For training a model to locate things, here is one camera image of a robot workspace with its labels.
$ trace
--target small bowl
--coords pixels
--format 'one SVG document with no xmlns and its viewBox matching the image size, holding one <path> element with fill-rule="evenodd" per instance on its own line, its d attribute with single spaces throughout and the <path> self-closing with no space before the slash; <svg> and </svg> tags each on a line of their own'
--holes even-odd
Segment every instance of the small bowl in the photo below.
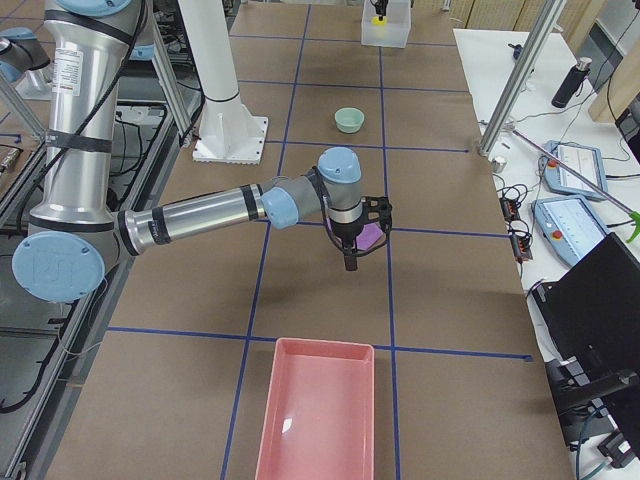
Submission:
<svg viewBox="0 0 640 480">
<path fill-rule="evenodd" d="M 341 108 L 334 115 L 336 126 L 342 133 L 356 133 L 364 123 L 364 113 L 357 108 Z"/>
</svg>

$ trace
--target computer monitor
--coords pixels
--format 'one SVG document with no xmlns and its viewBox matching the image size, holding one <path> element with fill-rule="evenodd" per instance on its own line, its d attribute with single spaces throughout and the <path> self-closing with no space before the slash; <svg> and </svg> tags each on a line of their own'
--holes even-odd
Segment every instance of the computer monitor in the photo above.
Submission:
<svg viewBox="0 0 640 480">
<path fill-rule="evenodd" d="M 591 381 L 623 369 L 640 375 L 640 263 L 611 233 L 545 292 L 549 332 L 564 359 Z M 640 387 L 602 398 L 640 456 Z"/>
</svg>

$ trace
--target black bottle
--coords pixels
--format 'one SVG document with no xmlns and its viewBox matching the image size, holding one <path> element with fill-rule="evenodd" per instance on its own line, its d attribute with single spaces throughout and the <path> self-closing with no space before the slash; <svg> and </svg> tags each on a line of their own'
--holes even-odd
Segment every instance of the black bottle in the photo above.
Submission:
<svg viewBox="0 0 640 480">
<path fill-rule="evenodd" d="M 589 67 L 591 66 L 591 59 L 589 57 L 580 57 L 578 64 L 571 67 L 569 73 L 565 77 L 562 85 L 556 92 L 551 105 L 558 108 L 564 108 L 571 100 L 571 96 L 578 91 L 582 82 L 587 75 L 589 75 Z"/>
</svg>

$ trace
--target white table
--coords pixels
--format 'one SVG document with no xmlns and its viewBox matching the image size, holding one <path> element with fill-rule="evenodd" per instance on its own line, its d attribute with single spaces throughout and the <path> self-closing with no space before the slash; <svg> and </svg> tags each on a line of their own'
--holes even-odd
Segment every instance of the white table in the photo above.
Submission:
<svg viewBox="0 0 640 480">
<path fill-rule="evenodd" d="M 509 78 L 514 66 L 513 50 L 511 44 L 524 45 L 528 33 L 503 32 L 487 30 L 455 30 L 456 40 L 465 75 L 469 84 L 469 91 L 473 95 L 473 104 L 478 121 L 489 121 L 504 85 Z M 527 115 L 544 112 L 558 112 L 551 105 L 559 85 L 565 75 L 575 64 L 575 57 L 560 34 L 551 34 L 545 48 L 536 63 L 535 71 L 527 83 L 527 89 L 521 93 L 511 113 L 515 120 Z M 573 97 L 568 107 L 582 102 L 592 92 L 588 82 L 585 82 L 583 91 L 579 97 Z M 537 118 L 526 119 L 517 124 L 517 128 L 523 134 L 544 145 L 548 140 L 559 140 L 569 123 L 576 117 L 575 122 L 564 137 L 563 141 L 577 142 L 584 145 L 598 147 L 603 157 L 615 157 L 624 159 L 627 155 L 630 160 L 620 162 L 616 160 L 604 160 L 605 171 L 608 175 L 629 175 L 640 173 L 640 166 L 635 161 L 626 143 L 620 145 L 621 136 L 617 128 L 612 124 L 600 124 L 591 120 L 588 109 L 595 100 L 593 94 L 586 100 L 580 112 L 579 107 L 568 110 L 559 115 L 545 115 Z M 531 226 L 533 215 L 531 202 L 538 193 L 537 165 L 539 154 L 517 137 L 504 134 L 492 150 L 489 158 L 501 155 L 507 158 L 507 166 L 500 176 L 506 185 L 524 183 L 534 191 L 529 193 L 520 209 L 520 216 Z M 496 179 L 496 186 L 501 182 Z M 609 192 L 634 210 L 640 209 L 640 179 L 608 182 Z M 539 189 L 538 198 L 555 197 L 557 194 L 550 192 L 546 186 Z M 591 202 L 596 213 L 607 224 L 620 223 L 629 218 L 619 209 L 608 202 Z M 613 229 L 618 235 L 627 239 L 632 227 L 619 227 Z M 525 262 L 523 266 L 522 286 L 528 290 L 539 280 L 555 281 L 564 275 L 569 267 L 564 264 L 549 246 L 538 227 L 534 229 L 534 241 L 532 245 L 533 260 Z M 631 252 L 640 259 L 640 238 L 627 244 Z M 538 344 L 545 361 L 559 358 L 559 354 L 553 347 L 549 333 L 533 300 L 529 299 L 529 311 L 536 328 Z M 594 437 L 587 442 L 581 452 L 581 475 L 584 476 L 597 466 L 603 457 L 595 446 L 605 436 Z M 640 478 L 640 461 L 634 460 L 622 470 L 605 468 L 598 474 L 599 479 L 638 479 Z"/>
</svg>

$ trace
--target pink tray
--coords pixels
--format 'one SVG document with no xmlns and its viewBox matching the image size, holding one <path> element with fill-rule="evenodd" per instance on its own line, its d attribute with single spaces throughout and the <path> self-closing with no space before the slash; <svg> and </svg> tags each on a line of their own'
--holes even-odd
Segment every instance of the pink tray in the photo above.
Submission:
<svg viewBox="0 0 640 480">
<path fill-rule="evenodd" d="M 373 479 L 373 347 L 276 343 L 256 480 Z"/>
</svg>

